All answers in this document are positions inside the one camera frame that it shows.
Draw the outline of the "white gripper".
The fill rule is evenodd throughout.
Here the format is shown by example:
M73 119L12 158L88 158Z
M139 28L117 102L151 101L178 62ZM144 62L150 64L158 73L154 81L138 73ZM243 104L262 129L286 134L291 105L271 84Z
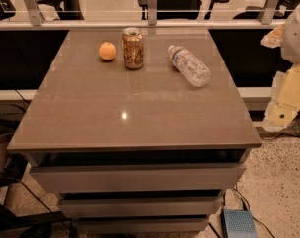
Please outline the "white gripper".
M263 128L279 132L287 128L300 111L300 27L284 24L265 35L260 43L281 48L281 55L292 63L286 72L278 71L271 86L271 100L264 113Z

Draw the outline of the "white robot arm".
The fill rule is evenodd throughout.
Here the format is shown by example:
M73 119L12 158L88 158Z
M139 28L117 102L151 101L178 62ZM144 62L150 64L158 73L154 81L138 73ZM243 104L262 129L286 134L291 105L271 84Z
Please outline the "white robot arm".
M286 22L265 35L261 44L281 48L281 56L292 63L278 71L271 86L271 100L264 113L263 128L279 132L287 128L300 111L300 3Z

